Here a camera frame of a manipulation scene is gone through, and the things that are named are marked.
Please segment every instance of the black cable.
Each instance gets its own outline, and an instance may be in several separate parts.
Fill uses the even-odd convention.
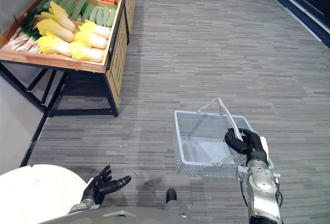
[[[281,197],[281,198],[280,198],[280,201],[281,201],[281,202],[280,202],[280,204],[279,204],[279,207],[282,207],[284,197],[283,197],[282,192],[279,191],[279,194],[280,194],[280,197]]]
[[[276,185],[276,194],[275,194],[275,196],[276,196],[276,202],[277,202],[277,205],[278,205],[278,197],[279,197],[279,183],[275,183],[275,185]]]
[[[240,183],[241,183],[241,192],[242,192],[242,197],[243,197],[243,200],[244,200],[244,202],[245,202],[245,205],[246,205],[246,207],[247,207],[248,203],[246,202],[246,199],[245,199],[245,195],[244,195],[244,191],[243,191],[243,182],[242,182],[242,181],[240,181]]]

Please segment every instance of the robotic arm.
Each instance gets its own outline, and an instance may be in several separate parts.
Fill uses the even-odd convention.
[[[245,204],[249,209],[249,224],[282,224],[279,208],[283,197],[279,191],[279,174],[268,169],[268,148],[264,137],[259,137],[250,130],[239,129],[242,140],[235,137],[234,129],[228,129],[225,142],[236,152],[246,154],[246,165],[237,168],[237,177],[247,184],[249,196]]]
[[[107,165],[87,185],[84,193],[82,194],[81,202],[74,205],[70,209],[69,214],[100,207],[103,203],[104,197],[107,194],[123,188],[130,181],[130,176],[126,176],[118,180],[112,180],[111,169],[110,166]]]

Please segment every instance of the gray carpet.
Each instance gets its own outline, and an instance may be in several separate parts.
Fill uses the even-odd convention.
[[[176,174],[174,111],[221,97],[267,138],[284,223],[328,223],[329,69],[328,47],[275,0],[137,0],[119,117],[49,118],[29,163],[86,181],[111,164],[115,178],[133,179],[106,205],[161,208],[174,187],[198,223],[247,223],[238,181]],[[103,105],[97,95],[59,104]]]

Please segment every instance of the wooden drawer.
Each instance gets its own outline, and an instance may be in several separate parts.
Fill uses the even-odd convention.
[[[122,14],[110,69],[106,71],[114,101],[118,106],[127,47],[125,15]]]

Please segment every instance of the white basket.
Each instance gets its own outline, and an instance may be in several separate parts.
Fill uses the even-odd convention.
[[[181,175],[235,178],[236,166],[246,163],[246,155],[238,154],[225,142],[228,128],[233,127],[241,139],[238,129],[253,131],[243,116],[231,116],[221,99],[220,114],[181,111],[174,112],[174,152],[177,171]],[[269,168],[274,168],[269,158]]]

